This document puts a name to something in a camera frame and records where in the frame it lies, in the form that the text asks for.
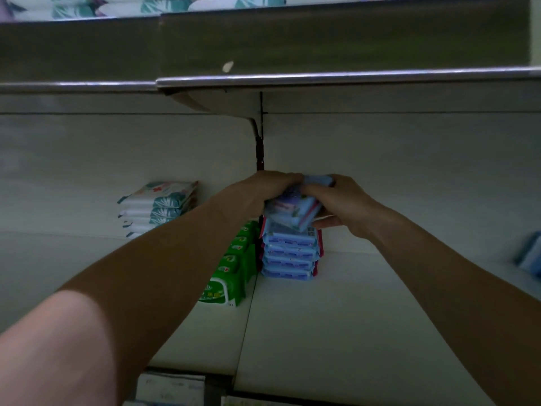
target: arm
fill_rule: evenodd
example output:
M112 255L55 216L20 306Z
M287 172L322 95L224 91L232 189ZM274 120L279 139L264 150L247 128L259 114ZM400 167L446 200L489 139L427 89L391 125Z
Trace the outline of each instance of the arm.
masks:
M330 215L314 226L347 225L371 241L497 405L541 404L541 303L377 203L351 178L334 178L334 188L303 189Z
M0 403L121 403L242 225L300 181L257 173L68 281L0 336Z

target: person's left hand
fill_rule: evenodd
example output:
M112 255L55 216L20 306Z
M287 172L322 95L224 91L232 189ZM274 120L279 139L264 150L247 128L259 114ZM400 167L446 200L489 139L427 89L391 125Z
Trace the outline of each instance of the person's left hand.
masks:
M251 197L250 213L258 217L263 213L265 201L281 195L288 187L301 184L302 174L285 174L278 171L258 171L250 178L241 181Z

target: stack of green packages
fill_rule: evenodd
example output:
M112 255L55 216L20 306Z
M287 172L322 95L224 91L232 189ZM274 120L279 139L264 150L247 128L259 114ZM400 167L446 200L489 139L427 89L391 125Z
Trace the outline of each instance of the stack of green packages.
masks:
M258 235L255 221L240 229L201 294L200 302L237 307L246 298L246 284L258 271L255 261Z

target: person's right arm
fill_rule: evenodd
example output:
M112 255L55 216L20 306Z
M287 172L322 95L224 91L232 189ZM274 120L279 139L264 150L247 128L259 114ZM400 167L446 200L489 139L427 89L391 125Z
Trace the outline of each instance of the person's right arm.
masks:
M333 177L334 188L303 188L330 214L314 226L346 225L372 242L497 405L540 405L541 302L376 202L350 177Z

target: person's right hand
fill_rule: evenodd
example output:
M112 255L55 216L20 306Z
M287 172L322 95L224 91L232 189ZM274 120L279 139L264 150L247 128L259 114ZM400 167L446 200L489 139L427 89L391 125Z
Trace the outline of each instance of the person's right hand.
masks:
M364 192L353 178L337 174L331 177L334 187L307 184L301 188L303 194L315 197L325 207L319 216L326 218L314 221L313 227L320 230L346 225L356 237L367 238L369 219L384 211L385 207Z

